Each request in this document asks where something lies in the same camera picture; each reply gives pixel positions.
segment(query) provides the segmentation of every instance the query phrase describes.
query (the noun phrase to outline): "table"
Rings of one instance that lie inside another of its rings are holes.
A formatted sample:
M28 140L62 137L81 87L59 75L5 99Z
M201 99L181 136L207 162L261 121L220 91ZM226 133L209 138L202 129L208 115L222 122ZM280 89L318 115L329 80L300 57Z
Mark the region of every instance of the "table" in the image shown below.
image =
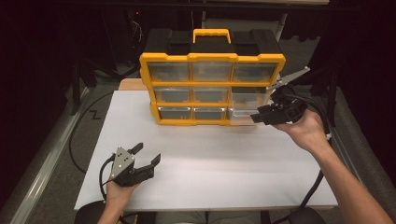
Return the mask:
M145 146L135 156L135 167L159 153L162 160L154 178L136 189L129 211L292 208L315 182L317 163L285 133L265 125L157 125L142 89L140 79L124 79L114 92L75 209L102 200L100 167L117 147L139 142ZM325 179L308 205L337 205Z

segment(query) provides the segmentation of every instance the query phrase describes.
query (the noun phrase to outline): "electrical cable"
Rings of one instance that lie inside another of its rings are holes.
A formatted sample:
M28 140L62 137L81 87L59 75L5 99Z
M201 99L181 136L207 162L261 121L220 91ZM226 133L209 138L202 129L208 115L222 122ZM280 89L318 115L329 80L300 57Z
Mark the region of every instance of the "electrical cable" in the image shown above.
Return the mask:
M113 92L114 92L114 91L109 92L109 93L107 93L107 94L105 94L105 95L99 97L99 98L96 99L95 101L93 101L93 102L87 107L87 109L84 110L84 112L81 114L81 116L78 118L78 121L76 122L76 125L74 126L74 128L73 128L73 130L72 130L72 132L71 132L71 134L70 134L70 138L69 138L69 142L68 142L70 159L72 160L72 162L73 162L73 164L76 166L76 168L77 168L78 170L80 170L83 174L87 174L87 171L85 171L84 169L82 169L82 168L77 164L77 162L76 162L76 160L75 160L75 158L74 158L74 156L73 156L72 142L73 142L74 134L75 134L75 132L76 132L76 129L77 129L79 123L81 122L81 120L82 120L82 118L84 117L84 115L88 112L88 110L90 110L90 108L91 108L93 105L95 105L97 102L99 102L99 101L102 100L103 98L107 97L108 95L113 94Z

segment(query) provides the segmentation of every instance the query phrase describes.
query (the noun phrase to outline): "plastic drawer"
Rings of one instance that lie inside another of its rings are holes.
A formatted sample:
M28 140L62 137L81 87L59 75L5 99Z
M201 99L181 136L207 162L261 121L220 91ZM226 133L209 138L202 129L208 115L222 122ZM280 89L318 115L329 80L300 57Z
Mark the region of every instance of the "plastic drawer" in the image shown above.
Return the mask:
M186 103L190 101L190 87L154 87L159 103Z
M236 63L233 70L233 81L270 81L276 66L277 63Z
M201 103L226 103L228 87L192 87L194 102Z
M250 115L257 114L256 110L234 110L229 108L228 119L231 125L255 125L254 121L251 119Z
M228 62L194 62L193 81L229 81L233 64Z
M189 81L189 63L148 63L151 79L154 81Z
M190 107L158 107L161 119L190 119L191 108Z
M193 113L195 119L223 119L225 108L195 107Z
M232 87L231 105L234 110L255 110L267 105L271 91L263 87Z

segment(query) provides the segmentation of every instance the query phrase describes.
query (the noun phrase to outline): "forearm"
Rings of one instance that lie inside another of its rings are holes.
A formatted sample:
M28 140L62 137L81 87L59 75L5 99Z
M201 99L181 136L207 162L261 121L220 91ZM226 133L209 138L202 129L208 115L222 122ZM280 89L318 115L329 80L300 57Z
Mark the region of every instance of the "forearm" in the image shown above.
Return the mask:
M330 146L312 154L332 188L346 223L393 223Z

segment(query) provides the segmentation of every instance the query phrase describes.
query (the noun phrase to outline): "wrist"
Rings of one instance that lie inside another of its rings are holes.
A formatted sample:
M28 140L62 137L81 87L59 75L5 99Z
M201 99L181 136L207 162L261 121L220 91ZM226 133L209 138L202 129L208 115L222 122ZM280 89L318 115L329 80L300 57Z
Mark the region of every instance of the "wrist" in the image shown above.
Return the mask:
M117 206L106 204L105 211L102 213L102 216L99 219L98 224L102 223L117 223L120 216L122 215L122 209L119 209Z

